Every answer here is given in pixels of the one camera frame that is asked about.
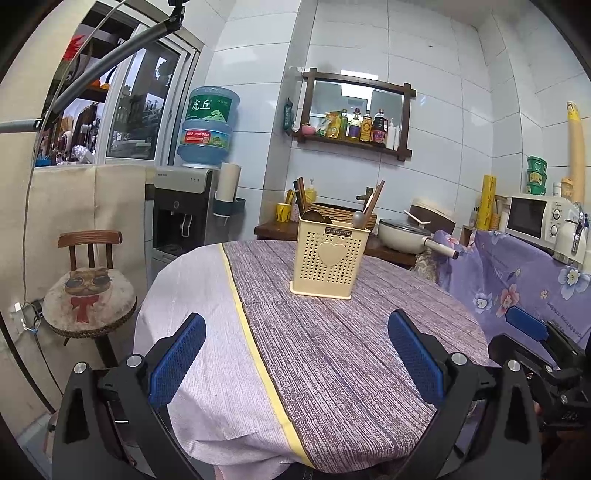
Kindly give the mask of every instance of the microwave door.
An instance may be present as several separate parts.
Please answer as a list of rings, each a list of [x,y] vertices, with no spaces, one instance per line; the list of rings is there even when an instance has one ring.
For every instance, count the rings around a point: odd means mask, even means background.
[[[546,200],[513,197],[507,228],[541,239],[545,208]]]

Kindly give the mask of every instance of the floral cloth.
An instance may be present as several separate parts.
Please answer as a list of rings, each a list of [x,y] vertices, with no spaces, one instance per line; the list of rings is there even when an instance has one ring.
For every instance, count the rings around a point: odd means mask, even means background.
[[[456,260],[436,256],[437,283],[474,312],[488,342],[505,333],[556,364],[539,343],[505,321],[507,309],[517,305],[540,320],[553,320],[585,347],[591,330],[590,275],[501,232],[477,231],[467,247],[443,231],[433,239],[460,253]]]

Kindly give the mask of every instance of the brand label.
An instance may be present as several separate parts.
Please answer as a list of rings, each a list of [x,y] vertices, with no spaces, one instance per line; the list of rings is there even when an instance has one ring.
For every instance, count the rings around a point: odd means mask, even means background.
[[[195,95],[189,101],[185,120],[218,120],[227,122],[232,100],[219,95]]]
[[[215,130],[184,130],[181,140],[182,144],[201,144],[211,145],[212,147],[220,147],[228,149],[230,139],[228,135]]]
[[[351,231],[328,226],[324,229],[326,235],[351,236]]]

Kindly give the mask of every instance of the yellow stripe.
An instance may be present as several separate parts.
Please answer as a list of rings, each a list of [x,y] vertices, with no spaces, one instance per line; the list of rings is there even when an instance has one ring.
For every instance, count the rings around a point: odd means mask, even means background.
[[[248,320],[246,319],[246,315],[244,314],[242,302],[240,301],[240,296],[238,295],[238,290],[236,289],[236,284],[234,283],[234,277],[232,275],[232,269],[230,268],[230,262],[228,261],[226,252],[223,249],[223,245],[219,244],[219,246],[222,252],[224,267],[226,268],[226,274],[228,275],[228,283],[230,285],[230,290],[232,291],[232,296],[234,297],[236,311],[238,312],[240,324],[242,325],[242,331],[244,332],[244,337],[246,338],[248,348],[251,351],[252,359],[255,362],[256,370],[258,371],[259,377],[261,377],[262,383],[265,386],[267,397],[269,398],[271,406],[275,411],[275,416],[277,417],[277,420],[279,420],[279,423],[283,428],[283,433],[285,434],[287,443],[290,445],[291,451],[294,452],[300,458],[300,463],[312,467],[312,462],[310,462],[310,459],[308,458],[308,455],[304,450],[304,446],[301,444],[300,438],[298,437],[298,434],[296,432],[296,428],[293,426],[291,420],[289,419],[287,413],[283,408],[281,399],[277,394],[277,390],[275,390],[275,385],[273,384],[273,381],[269,376],[269,372],[267,372],[265,364],[262,361],[261,354],[259,353],[258,348],[256,347],[255,339],[252,336],[250,325],[248,325]]]

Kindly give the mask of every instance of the tablecloth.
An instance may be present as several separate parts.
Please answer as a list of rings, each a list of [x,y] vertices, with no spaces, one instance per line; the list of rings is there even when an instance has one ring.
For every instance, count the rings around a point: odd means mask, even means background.
[[[192,457],[227,480],[270,480],[289,463],[346,472],[409,454],[434,408],[387,333],[402,307],[448,351],[486,363],[484,335],[434,283],[365,256],[351,300],[290,293],[295,242],[209,245],[158,274],[139,313],[136,353],[191,312],[207,338],[168,409]]]
[[[589,275],[502,232],[475,231],[467,247],[443,231],[434,240],[460,252],[456,260],[437,257],[438,283],[471,310],[488,342],[506,333],[556,365],[538,342],[505,321],[507,309],[518,306],[540,320],[553,320],[585,347],[591,329]]]

